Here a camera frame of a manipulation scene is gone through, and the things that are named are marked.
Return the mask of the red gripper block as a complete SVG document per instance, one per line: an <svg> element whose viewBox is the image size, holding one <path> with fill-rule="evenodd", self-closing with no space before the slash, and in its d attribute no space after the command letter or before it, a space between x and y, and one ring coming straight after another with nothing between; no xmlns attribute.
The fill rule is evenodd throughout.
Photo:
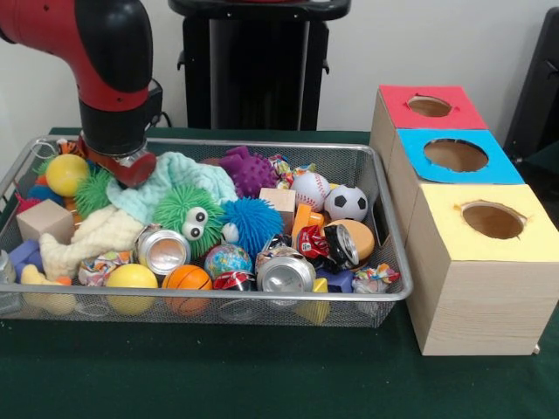
<svg viewBox="0 0 559 419"><path fill-rule="evenodd" d="M149 152L146 145L131 155L120 157L101 155L87 146L84 133L79 134L79 149L88 160L106 169L118 182L128 188L136 188L145 183L154 172L157 163L155 154Z"/></svg>

